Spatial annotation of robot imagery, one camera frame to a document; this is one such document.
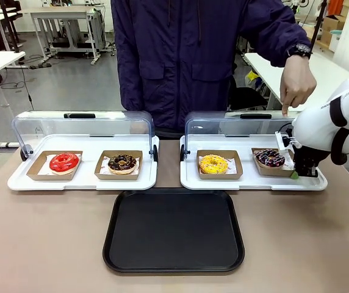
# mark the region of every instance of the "black tray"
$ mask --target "black tray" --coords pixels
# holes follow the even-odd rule
[[[125,191],[114,204],[103,248],[117,272],[228,272],[245,250],[223,191]]]

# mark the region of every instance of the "jacket zipper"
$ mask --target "jacket zipper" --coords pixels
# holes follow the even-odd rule
[[[180,49],[181,49],[181,24],[182,24],[182,0],[179,0],[179,29],[178,29],[178,42],[177,42],[177,98],[176,98],[176,125],[180,116],[180,77],[181,77],[181,61],[180,61]]]

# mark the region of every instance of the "wristwatch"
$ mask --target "wristwatch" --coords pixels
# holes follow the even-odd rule
[[[311,49],[304,44],[297,44],[287,50],[287,55],[289,57],[293,55],[299,55],[301,57],[307,57],[310,59],[311,54]]]

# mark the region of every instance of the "white serving tray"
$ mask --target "white serving tray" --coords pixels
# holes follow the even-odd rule
[[[159,147],[158,137],[153,137],[153,144]],[[78,150],[83,151],[82,162],[71,181],[34,181],[27,171],[42,151]],[[137,180],[99,180],[95,175],[97,161],[104,150],[141,150],[143,151],[142,168]],[[88,135],[46,136],[41,140],[35,153],[22,162],[8,180],[12,190],[145,190],[156,183],[157,162],[149,154],[149,140],[146,135],[121,135],[114,137],[90,137]]]
[[[181,184],[188,189],[205,190],[239,190],[239,189],[271,189],[271,190],[323,190],[328,182],[321,171],[318,178],[300,177],[299,179],[262,176],[254,163],[251,148],[277,148],[276,136],[250,135],[249,137],[225,137],[224,135],[188,136],[190,154],[180,162]],[[197,150],[236,150],[240,156],[243,175],[238,180],[202,180],[196,165]]]

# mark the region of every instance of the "yellow glazed donut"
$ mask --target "yellow glazed donut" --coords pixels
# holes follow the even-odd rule
[[[224,158],[214,154],[202,157],[200,162],[200,169],[204,174],[225,174],[228,167]]]

